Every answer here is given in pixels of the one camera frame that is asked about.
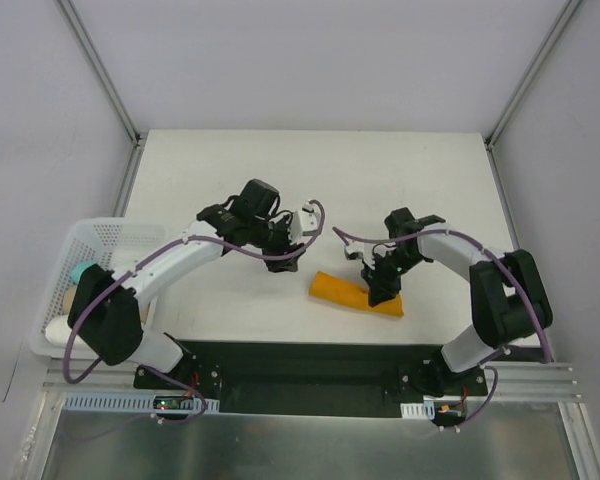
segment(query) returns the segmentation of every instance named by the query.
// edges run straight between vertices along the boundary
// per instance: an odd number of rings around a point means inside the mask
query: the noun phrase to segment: orange block
[[[342,280],[341,278],[333,277],[324,272],[316,273],[316,278],[313,279],[311,287],[309,287],[309,295],[323,300],[328,300],[338,305],[345,307],[363,310],[365,312],[381,313],[383,315],[391,315],[393,317],[404,316],[402,310],[402,298],[398,295],[393,300],[381,303],[371,308],[368,303],[369,290],[355,283]]]

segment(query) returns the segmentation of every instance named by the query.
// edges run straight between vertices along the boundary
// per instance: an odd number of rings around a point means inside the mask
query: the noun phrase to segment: white plastic bin
[[[168,229],[164,225],[125,218],[92,218],[76,223],[62,245],[45,290],[35,328],[29,337],[31,350],[52,358],[62,358],[64,355],[64,348],[51,344],[44,332],[49,321],[63,314],[62,299],[67,288],[73,284],[69,274],[78,263],[94,260],[107,268],[142,260],[164,244],[168,236]],[[145,327],[151,325],[155,303],[154,299]],[[74,348],[71,358],[93,359],[96,355],[88,348]]]

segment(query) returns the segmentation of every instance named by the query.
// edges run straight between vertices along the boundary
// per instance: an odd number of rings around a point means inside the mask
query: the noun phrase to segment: teal object
[[[82,272],[84,272],[91,265],[95,265],[95,264],[96,264],[96,262],[94,262],[93,260],[88,260],[86,262],[80,262],[78,265],[73,267],[73,270],[71,270],[71,273],[69,274],[73,283],[75,283],[77,285],[80,282],[80,277],[82,276]]]

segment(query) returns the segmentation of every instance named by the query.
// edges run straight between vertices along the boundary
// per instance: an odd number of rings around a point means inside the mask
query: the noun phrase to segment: white wall
[[[46,371],[25,339],[57,249],[110,212],[129,153],[54,2],[0,2],[0,479]]]
[[[151,128],[481,132],[565,0],[76,0]]]
[[[600,0],[584,2],[496,161],[548,287],[558,357],[575,363],[600,440]]]

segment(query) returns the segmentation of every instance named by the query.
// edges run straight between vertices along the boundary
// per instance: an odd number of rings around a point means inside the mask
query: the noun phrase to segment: tabletop
[[[126,216],[163,223],[175,236],[252,178],[280,191],[282,209],[320,200],[323,235],[296,273],[269,273],[262,261],[237,253],[197,269],[160,294],[153,329],[198,340],[445,343],[471,323],[469,285],[438,263],[402,278],[399,319],[308,295],[319,270],[364,285],[360,262],[345,260],[331,227],[383,238],[384,218],[406,206],[512,249],[477,133],[152,130]]]

